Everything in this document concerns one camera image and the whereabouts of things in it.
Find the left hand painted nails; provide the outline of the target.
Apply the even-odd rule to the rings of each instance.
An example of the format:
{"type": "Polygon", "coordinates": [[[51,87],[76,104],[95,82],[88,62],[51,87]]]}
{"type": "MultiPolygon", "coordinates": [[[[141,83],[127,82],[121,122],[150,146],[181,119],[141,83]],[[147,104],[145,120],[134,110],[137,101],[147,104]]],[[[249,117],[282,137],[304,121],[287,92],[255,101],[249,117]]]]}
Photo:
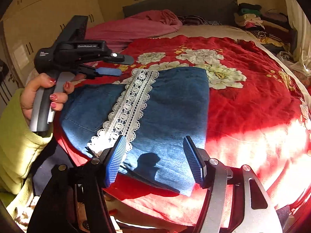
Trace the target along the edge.
{"type": "MultiPolygon", "coordinates": [[[[63,105],[68,100],[68,95],[74,91],[74,82],[82,79],[85,79],[85,75],[77,74],[71,81],[64,83],[62,92],[50,95],[52,110],[61,111],[63,109],[63,105]]],[[[51,88],[55,84],[56,80],[46,73],[41,73],[28,82],[20,97],[21,110],[28,124],[31,121],[33,103],[38,89],[41,87],[51,88]]]]}

